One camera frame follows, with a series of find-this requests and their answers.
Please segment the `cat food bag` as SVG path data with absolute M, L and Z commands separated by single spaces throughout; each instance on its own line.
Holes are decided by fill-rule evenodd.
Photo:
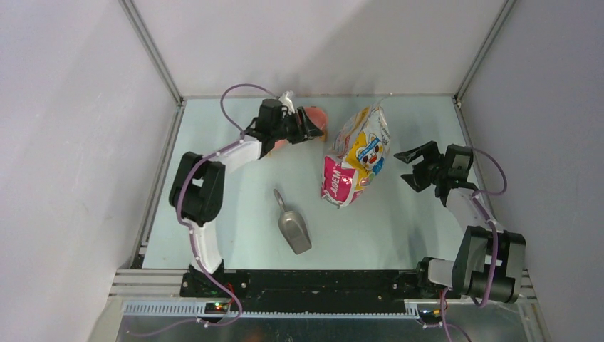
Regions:
M 336 207 L 354 202 L 382 170 L 390 143 L 380 101 L 357 112 L 324 157 L 321 198 Z

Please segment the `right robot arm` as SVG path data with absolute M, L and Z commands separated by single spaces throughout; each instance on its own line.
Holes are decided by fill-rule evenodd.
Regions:
M 455 260 L 425 257 L 418 264 L 414 287 L 425 298 L 447 289 L 471 297 L 480 307 L 489 301 L 513 303 L 521 291 L 526 240 L 506 230 L 481 200 L 494 192 L 468 180 L 477 154 L 495 161 L 475 147 L 451 144 L 440 152 L 435 141 L 394 155 L 412 165 L 412 172 L 401 178 L 416 192 L 433 186 L 464 233 Z

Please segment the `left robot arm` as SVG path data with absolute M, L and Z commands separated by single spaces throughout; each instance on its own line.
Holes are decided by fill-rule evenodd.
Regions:
M 201 272 L 197 286 L 207 296 L 220 295 L 225 278 L 216 270 L 223 257 L 215 220 L 222 208 L 225 177 L 240 167 L 266 157 L 287 144 L 324 138 L 328 116 L 314 106 L 294 107 L 281 97 L 262 100 L 256 117 L 238 138 L 220 149 L 200 155 L 185 153 L 170 189 L 169 202 L 177 221 L 188 231 L 192 267 Z

